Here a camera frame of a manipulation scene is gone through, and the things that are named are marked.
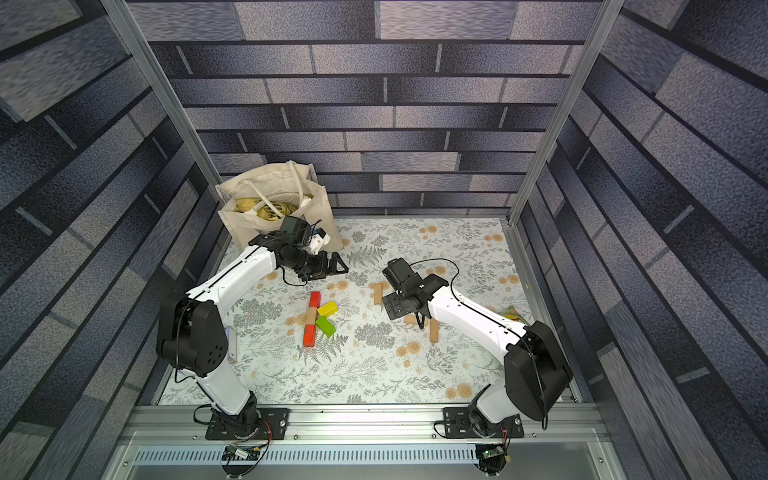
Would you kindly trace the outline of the circuit board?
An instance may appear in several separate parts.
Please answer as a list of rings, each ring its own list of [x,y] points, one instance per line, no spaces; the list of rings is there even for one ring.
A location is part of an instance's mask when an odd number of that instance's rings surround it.
[[[235,461],[256,461],[261,456],[259,447],[243,447],[234,444],[226,445],[222,452],[221,461],[231,463]]]
[[[478,461],[507,461],[507,450],[500,444],[477,445],[476,457]]]

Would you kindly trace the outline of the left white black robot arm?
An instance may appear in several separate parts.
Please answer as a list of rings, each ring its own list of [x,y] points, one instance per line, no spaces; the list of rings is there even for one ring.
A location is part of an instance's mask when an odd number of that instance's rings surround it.
[[[185,293],[171,293],[159,313],[157,355],[185,380],[194,380],[210,400],[212,421],[238,440],[263,425],[255,394],[230,365],[224,322],[235,303],[269,274],[293,271],[302,285],[346,274],[337,253],[324,248],[332,236],[317,223],[286,217],[280,228],[259,234],[222,271]]]

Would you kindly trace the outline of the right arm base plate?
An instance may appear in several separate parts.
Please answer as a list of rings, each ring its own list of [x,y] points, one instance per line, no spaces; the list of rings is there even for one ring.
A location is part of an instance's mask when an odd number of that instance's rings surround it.
[[[439,431],[447,439],[520,439],[525,436],[519,415],[507,417],[502,422],[492,424],[483,420],[480,414],[469,406],[444,407]]]

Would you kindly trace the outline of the green block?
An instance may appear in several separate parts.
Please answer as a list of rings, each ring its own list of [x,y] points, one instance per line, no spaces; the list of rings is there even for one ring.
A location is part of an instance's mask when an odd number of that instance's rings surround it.
[[[327,337],[332,337],[336,332],[336,327],[325,316],[319,316],[315,325]]]

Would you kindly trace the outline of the natural wood block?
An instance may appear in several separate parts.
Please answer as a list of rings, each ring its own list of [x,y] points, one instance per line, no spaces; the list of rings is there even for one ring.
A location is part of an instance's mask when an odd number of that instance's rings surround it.
[[[314,325],[318,317],[318,311],[316,307],[310,307],[304,317],[304,324],[306,326]]]
[[[384,284],[382,282],[377,282],[373,284],[373,299],[374,299],[375,305],[382,305],[383,288],[384,288]]]
[[[431,343],[439,342],[439,322],[435,319],[429,321],[429,339]]]
[[[412,314],[404,317],[404,323],[406,325],[418,326],[420,329],[424,329],[428,324],[428,321],[422,315]]]

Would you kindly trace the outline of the right circuit board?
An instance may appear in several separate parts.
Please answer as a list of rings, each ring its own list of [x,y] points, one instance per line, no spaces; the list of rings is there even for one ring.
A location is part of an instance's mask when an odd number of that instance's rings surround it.
[[[478,461],[507,461],[507,450],[500,444],[477,445],[476,457]]]

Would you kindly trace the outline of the aluminium front rail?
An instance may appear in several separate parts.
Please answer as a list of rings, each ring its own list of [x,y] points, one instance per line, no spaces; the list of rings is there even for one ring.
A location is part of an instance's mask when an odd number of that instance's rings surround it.
[[[482,476],[536,478],[551,471],[623,479],[616,451],[592,404],[558,403],[546,428],[523,418],[520,439],[447,439],[444,407],[459,404],[267,405],[291,410],[283,440],[209,441],[210,419],[193,406],[138,407],[118,437],[105,478],[127,479],[141,467],[209,467],[253,478],[271,466],[466,466]],[[221,461],[226,445],[259,447],[256,461]],[[502,445],[507,461],[478,461],[477,445]]]

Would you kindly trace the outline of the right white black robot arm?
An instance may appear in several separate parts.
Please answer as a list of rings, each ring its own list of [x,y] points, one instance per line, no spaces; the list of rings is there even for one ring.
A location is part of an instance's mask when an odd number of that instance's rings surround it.
[[[555,333],[546,324],[511,325],[509,320],[459,294],[438,275],[423,278],[405,266],[387,268],[393,292],[382,298],[388,316],[435,320],[475,341],[503,366],[503,380],[484,387],[467,408],[474,432],[489,437],[511,417],[525,416],[544,428],[549,412],[573,379]]]

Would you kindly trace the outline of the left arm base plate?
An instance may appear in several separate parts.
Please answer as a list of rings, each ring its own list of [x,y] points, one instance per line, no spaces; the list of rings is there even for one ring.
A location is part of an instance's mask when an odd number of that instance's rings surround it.
[[[259,408],[232,416],[211,408],[211,418],[204,421],[205,439],[209,441],[283,440],[291,410]]]

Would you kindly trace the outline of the red block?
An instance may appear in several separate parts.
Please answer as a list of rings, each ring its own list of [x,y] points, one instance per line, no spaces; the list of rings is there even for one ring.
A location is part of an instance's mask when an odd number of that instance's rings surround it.
[[[316,342],[316,326],[314,324],[305,325],[303,331],[303,347],[313,348]]]
[[[321,305],[321,293],[319,291],[313,291],[310,295],[309,307],[319,308]]]

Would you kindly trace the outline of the green chips bag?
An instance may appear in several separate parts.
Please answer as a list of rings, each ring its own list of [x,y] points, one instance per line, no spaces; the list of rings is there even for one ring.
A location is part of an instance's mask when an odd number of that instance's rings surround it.
[[[510,306],[505,310],[501,311],[500,315],[514,322],[522,323],[524,325],[528,324],[527,320],[513,306]]]

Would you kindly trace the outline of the beige canvas tote bag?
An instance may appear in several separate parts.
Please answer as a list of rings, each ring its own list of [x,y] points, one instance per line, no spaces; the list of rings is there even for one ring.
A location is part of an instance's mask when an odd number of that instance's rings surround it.
[[[343,248],[329,195],[312,164],[268,164],[217,185],[216,191],[225,199],[219,217],[239,251],[256,235],[279,229],[290,215],[331,236],[324,251]]]

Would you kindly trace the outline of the purple tissue pack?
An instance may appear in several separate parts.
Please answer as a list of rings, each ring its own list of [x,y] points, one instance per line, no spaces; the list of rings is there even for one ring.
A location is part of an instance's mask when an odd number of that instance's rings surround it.
[[[235,363],[237,361],[237,332],[231,327],[226,327],[225,335],[228,341],[227,359],[230,363]]]

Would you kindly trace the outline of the left circuit board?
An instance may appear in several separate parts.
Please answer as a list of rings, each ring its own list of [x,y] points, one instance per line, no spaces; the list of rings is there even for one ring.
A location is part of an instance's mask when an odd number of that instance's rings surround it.
[[[226,445],[222,452],[221,461],[231,463],[235,461],[256,461],[261,456],[259,447],[243,447],[234,444]]]

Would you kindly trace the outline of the yellow block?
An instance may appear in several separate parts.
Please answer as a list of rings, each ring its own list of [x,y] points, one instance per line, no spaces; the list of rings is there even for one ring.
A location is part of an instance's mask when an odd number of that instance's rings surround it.
[[[329,317],[334,315],[337,312],[338,312],[338,306],[333,301],[330,301],[317,309],[318,315],[322,317]]]

